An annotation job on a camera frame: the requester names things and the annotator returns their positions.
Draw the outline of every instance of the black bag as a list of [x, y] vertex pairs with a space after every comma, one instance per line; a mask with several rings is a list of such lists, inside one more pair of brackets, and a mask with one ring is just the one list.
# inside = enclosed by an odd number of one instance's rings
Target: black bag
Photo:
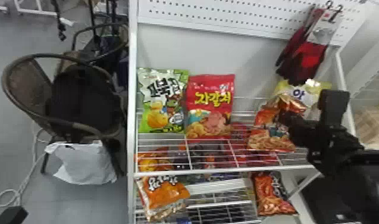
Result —
[[[71, 65], [58, 74], [52, 85], [48, 113], [69, 122], [82, 123], [100, 130], [110, 129], [119, 116], [120, 100], [103, 74], [88, 66]], [[53, 130], [68, 141], [80, 142], [91, 135], [81, 130], [51, 124]]]

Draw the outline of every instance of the gray floor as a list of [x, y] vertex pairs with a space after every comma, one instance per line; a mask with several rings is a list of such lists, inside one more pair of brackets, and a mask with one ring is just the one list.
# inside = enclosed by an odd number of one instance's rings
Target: gray floor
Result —
[[[88, 18], [84, 7], [69, 10], [64, 16], [73, 20]], [[51, 17], [21, 17], [13, 11], [10, 16], [0, 13], [0, 77], [4, 67], [20, 56], [67, 50], [71, 44], [71, 29], [66, 35], [68, 39], [60, 42], [55, 19]], [[55, 61], [43, 64], [45, 70], [51, 71]], [[7, 188], [17, 189], [31, 167], [30, 122], [9, 102], [0, 86], [0, 192]], [[52, 157], [49, 170], [54, 171], [58, 165]], [[75, 186], [36, 171], [23, 195], [23, 205], [30, 213], [24, 223], [126, 223], [125, 198], [124, 178], [102, 186]]]

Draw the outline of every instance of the chair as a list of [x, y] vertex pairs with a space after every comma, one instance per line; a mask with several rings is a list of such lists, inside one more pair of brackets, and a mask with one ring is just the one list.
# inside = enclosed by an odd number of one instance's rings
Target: chair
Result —
[[[96, 29], [101, 29], [100, 34], [94, 36], [84, 49], [77, 50], [76, 44], [78, 36]], [[113, 74], [123, 52], [125, 51], [126, 54], [128, 54], [128, 48], [126, 48], [128, 43], [127, 35], [128, 30], [123, 23], [104, 23], [90, 26], [74, 34], [71, 50], [80, 52], [76, 54], [76, 57], [79, 57], [79, 59], [101, 67], [109, 74]], [[107, 43], [109, 49], [104, 49], [104, 46], [101, 47], [102, 41], [103, 43]]]
[[[116, 170], [116, 173], [123, 174], [117, 158], [112, 151], [112, 148], [119, 147], [119, 145], [117, 146], [117, 140], [115, 137], [121, 132], [122, 129], [122, 115], [117, 116], [115, 118], [116, 121], [114, 122], [115, 125], [103, 133], [94, 127], [82, 123], [70, 122], [68, 120], [58, 119], [57, 117], [49, 117], [46, 114], [46, 106], [48, 100], [52, 96], [52, 82], [37, 62], [36, 59], [38, 58], [56, 58], [59, 60], [71, 61], [79, 65], [88, 66], [91, 69], [97, 70], [99, 74], [105, 77], [106, 82], [109, 82], [112, 85], [110, 74], [104, 69], [88, 65], [87, 63], [66, 55], [32, 54], [16, 59], [5, 68], [2, 75], [2, 89], [14, 105], [25, 112], [43, 130], [52, 136], [51, 143], [65, 140], [64, 138], [57, 136], [57, 134], [52, 130], [51, 123], [82, 130], [88, 133], [88, 135], [84, 136], [82, 139], [82, 143], [100, 139], [111, 155], [112, 164]], [[48, 159], [49, 154], [46, 153], [43, 159], [41, 173], [45, 172]]]

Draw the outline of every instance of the white cable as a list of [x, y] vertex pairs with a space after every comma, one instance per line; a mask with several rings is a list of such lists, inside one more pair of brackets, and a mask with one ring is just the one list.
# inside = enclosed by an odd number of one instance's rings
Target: white cable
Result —
[[44, 140], [41, 140], [41, 139], [38, 139], [38, 136], [43, 132], [43, 129], [41, 128], [41, 129], [39, 129], [39, 131], [37, 131], [36, 133], [34, 133], [33, 123], [31, 124], [31, 131], [33, 133], [33, 143], [32, 143], [32, 147], [31, 147], [32, 159], [33, 159], [33, 161], [32, 161], [32, 163], [33, 163], [32, 167], [31, 167], [28, 175], [26, 176], [26, 178], [24, 178], [23, 182], [20, 184], [20, 186], [18, 187], [17, 190], [15, 190], [15, 189], [6, 189], [6, 190], [0, 192], [0, 199], [2, 198], [2, 196], [4, 194], [7, 194], [9, 192], [14, 194], [12, 196], [12, 198], [7, 203], [5, 203], [5, 204], [1, 204], [0, 203], [0, 207], [10, 206], [13, 202], [14, 202], [13, 206], [20, 206], [21, 205], [21, 196], [23, 195], [24, 190], [26, 189], [26, 187], [27, 187], [27, 185], [28, 185], [28, 183], [30, 181], [31, 175], [34, 172], [36, 165], [45, 156], [45, 153], [43, 153], [38, 159], [36, 158], [36, 144], [37, 144], [37, 142], [41, 142], [41, 143], [48, 143], [48, 142], [44, 141]]

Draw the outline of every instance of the snack bag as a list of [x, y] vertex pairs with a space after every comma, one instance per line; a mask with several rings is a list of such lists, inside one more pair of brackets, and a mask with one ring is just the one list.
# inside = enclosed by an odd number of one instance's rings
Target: snack bag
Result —
[[143, 94], [140, 133], [180, 133], [184, 131], [181, 106], [187, 70], [137, 69], [139, 90]]
[[234, 74], [189, 77], [187, 138], [229, 137], [234, 78]]
[[310, 113], [319, 111], [315, 104], [318, 102], [321, 91], [323, 89], [331, 89], [331, 87], [332, 84], [328, 82], [317, 82], [313, 79], [308, 79], [306, 83], [301, 86], [292, 86], [288, 83], [288, 80], [281, 80], [275, 87], [273, 95], [288, 94], [295, 97], [308, 107], [303, 114], [303, 117], [308, 117]]
[[[168, 147], [138, 153], [138, 169], [141, 172], [173, 170], [167, 157]], [[145, 176], [136, 179], [139, 195], [148, 221], [161, 220], [186, 207], [184, 199], [190, 194], [177, 176]]]
[[168, 157], [168, 147], [160, 147], [155, 151], [139, 152], [137, 161], [140, 172], [173, 170], [172, 162]]
[[271, 98], [257, 112], [248, 140], [249, 150], [292, 152], [295, 145], [289, 140], [288, 128], [278, 122], [280, 110], [303, 114], [307, 106], [287, 94]]
[[136, 180], [142, 206], [148, 221], [161, 220], [184, 209], [189, 191], [177, 176], [145, 176]]
[[257, 212], [260, 216], [297, 213], [287, 199], [279, 172], [258, 172], [252, 179], [257, 198]]

